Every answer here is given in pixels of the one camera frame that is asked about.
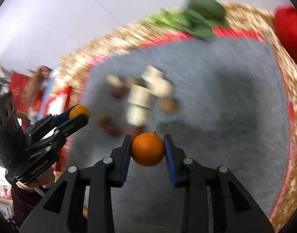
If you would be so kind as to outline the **person's left hand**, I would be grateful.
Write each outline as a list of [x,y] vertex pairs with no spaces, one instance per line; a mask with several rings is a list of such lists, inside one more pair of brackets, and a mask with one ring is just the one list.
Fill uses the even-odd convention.
[[29,189],[35,189],[40,187],[50,188],[52,185],[54,185],[54,183],[55,183],[54,169],[53,167],[49,167],[49,169],[44,171],[44,173],[38,176],[38,178],[36,178],[36,180],[34,180],[33,182],[27,185],[21,182],[17,182],[16,185],[21,189],[29,190]]

